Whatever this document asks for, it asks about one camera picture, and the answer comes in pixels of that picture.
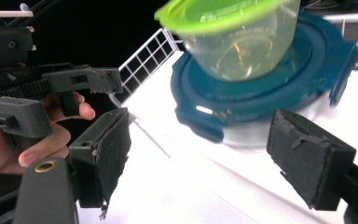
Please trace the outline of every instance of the white surface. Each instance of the white surface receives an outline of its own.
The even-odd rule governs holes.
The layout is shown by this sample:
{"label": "white surface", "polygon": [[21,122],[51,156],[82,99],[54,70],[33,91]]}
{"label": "white surface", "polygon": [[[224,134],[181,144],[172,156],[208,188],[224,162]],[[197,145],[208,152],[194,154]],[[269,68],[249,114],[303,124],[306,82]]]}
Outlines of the white surface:
{"label": "white surface", "polygon": [[[124,104],[171,157],[132,124],[129,161],[106,222],[343,223],[343,201],[337,212],[309,210],[264,148],[213,144],[177,122],[170,81],[180,56],[175,53]],[[315,122],[358,150],[358,72],[339,105],[327,106]],[[82,209],[80,223],[94,223],[98,215]]]}

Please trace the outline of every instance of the plastic container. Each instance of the plastic container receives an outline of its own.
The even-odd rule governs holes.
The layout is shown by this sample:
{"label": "plastic container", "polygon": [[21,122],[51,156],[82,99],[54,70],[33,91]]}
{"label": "plastic container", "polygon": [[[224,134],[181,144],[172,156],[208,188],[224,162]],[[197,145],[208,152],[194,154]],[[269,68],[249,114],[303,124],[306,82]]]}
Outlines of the plastic container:
{"label": "plastic container", "polygon": [[221,81],[185,52],[172,67],[175,114],[212,142],[265,147],[275,109],[313,120],[320,108],[338,104],[357,58],[356,43],[344,40],[336,25],[302,11],[289,50],[267,76]]}
{"label": "plastic container", "polygon": [[244,81],[273,70],[292,43],[300,0],[172,0],[155,19],[212,77]]}

